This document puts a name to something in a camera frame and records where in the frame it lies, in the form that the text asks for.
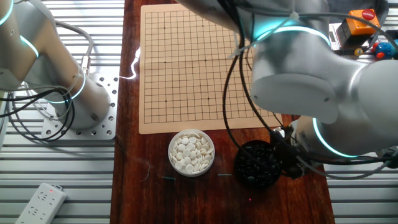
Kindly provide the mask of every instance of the robotic arm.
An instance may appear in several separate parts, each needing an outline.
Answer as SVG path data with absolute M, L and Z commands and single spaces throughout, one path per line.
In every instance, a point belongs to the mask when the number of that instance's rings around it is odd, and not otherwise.
M 71 88 L 76 111 L 73 129 L 90 128 L 107 115 L 109 96 L 100 84 L 90 80 L 86 71 L 89 58 L 83 57 L 83 70 L 60 40 L 54 18 L 40 0 L 22 4 L 0 1 L 0 43 L 0 89 L 15 90 L 23 81 L 31 88 Z M 60 95 L 52 93 L 45 99 L 57 114 L 64 114 Z
M 179 0 L 199 16 L 238 31 L 214 0 Z M 260 39 L 291 13 L 292 0 L 237 2 L 244 33 Z M 328 12 L 325 0 L 296 0 L 295 11 Z M 297 144 L 328 157 L 360 156 L 398 145 L 398 62 L 361 63 L 335 55 L 328 19 L 290 21 L 254 48 L 252 100 L 269 111 L 303 115 L 293 122 Z

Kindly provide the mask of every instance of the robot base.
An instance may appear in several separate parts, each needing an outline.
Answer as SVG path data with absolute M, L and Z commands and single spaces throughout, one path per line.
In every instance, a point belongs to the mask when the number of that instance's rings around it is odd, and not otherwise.
M 100 121 L 96 126 L 86 130 L 70 129 L 60 140 L 110 140 L 115 137 L 116 132 L 116 115 L 118 111 L 118 93 L 119 93 L 119 74 L 100 74 L 92 73 L 90 78 L 100 85 L 104 86 L 111 98 L 111 106 L 105 119 Z M 48 104 L 47 112 L 55 114 L 53 106 Z M 56 133 L 62 123 L 45 118 L 42 130 L 43 138 Z

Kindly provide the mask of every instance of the dark wood surface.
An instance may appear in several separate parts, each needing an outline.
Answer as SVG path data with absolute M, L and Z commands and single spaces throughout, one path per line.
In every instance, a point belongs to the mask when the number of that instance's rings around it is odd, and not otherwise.
M 160 0 L 126 0 L 121 75 L 130 77 L 140 44 L 140 12 Z M 284 123 L 292 121 L 284 116 Z M 335 223 L 326 179 L 313 173 L 297 180 L 281 177 L 267 190 L 242 186 L 233 174 L 237 149 L 225 130 L 206 131 L 216 147 L 211 169 L 188 178 L 167 158 L 175 133 L 138 132 L 139 76 L 120 81 L 111 224 L 124 223 Z M 264 128 L 233 130 L 240 143 L 269 140 Z

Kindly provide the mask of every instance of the white power strip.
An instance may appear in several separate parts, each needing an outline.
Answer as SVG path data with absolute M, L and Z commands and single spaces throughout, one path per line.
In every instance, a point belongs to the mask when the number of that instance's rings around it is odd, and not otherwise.
M 50 224 L 67 197 L 61 190 L 60 186 L 41 184 L 16 224 Z

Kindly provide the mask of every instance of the white go stone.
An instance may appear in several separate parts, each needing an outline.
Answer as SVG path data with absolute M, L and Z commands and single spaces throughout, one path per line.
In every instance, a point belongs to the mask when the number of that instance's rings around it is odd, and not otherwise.
M 184 151 L 184 149 L 185 149 L 185 146 L 184 146 L 183 144 L 179 144 L 179 145 L 178 145 L 178 150 L 179 150 L 180 152 Z
M 196 157 L 197 157 L 197 154 L 196 154 L 195 152 L 191 152 L 190 158 L 191 158 L 191 159 L 194 159 L 194 158 L 196 158 Z
M 194 149 L 194 148 L 195 148 L 195 145 L 194 145 L 194 144 L 191 144 L 191 143 L 188 143 L 188 144 L 187 144 L 187 149 L 192 150 L 192 149 Z
M 177 158 L 178 160 L 182 160 L 182 159 L 184 158 L 184 156 L 182 155 L 182 152 L 177 153 L 176 158 Z
M 191 150 L 189 149 L 184 149 L 184 151 L 182 152 L 182 155 L 184 157 L 190 156 L 191 155 Z
M 186 165 L 191 164 L 191 158 L 185 157 L 184 159 L 185 159 L 185 164 Z
M 196 165 L 193 167 L 193 171 L 198 171 L 198 169 L 199 169 L 199 164 L 196 164 Z
M 181 164 L 181 162 L 176 162 L 176 163 L 175 163 L 175 168 L 177 168 L 178 170 L 181 170 L 181 169 L 182 169 L 182 164 Z
M 211 155 L 206 155 L 205 156 L 205 161 L 210 161 L 211 160 Z
M 206 140 L 205 138 L 202 138 L 202 139 L 200 140 L 200 142 L 201 142 L 202 145 L 204 145 L 204 144 L 207 143 L 207 140 Z
M 192 165 L 195 165 L 195 164 L 197 164 L 198 163 L 198 158 L 194 158 L 192 161 L 191 161 L 191 164 Z
M 187 144 L 189 143 L 188 137 L 187 137 L 187 138 L 183 138 L 183 139 L 181 140 L 181 143 L 184 144 L 184 145 L 187 145 Z
M 197 139 L 195 137 L 190 137 L 189 138 L 189 143 L 195 144 L 197 142 Z
M 190 174 L 190 173 L 193 172 L 193 166 L 192 166 L 191 164 L 188 164 L 188 165 L 185 167 L 185 170 Z

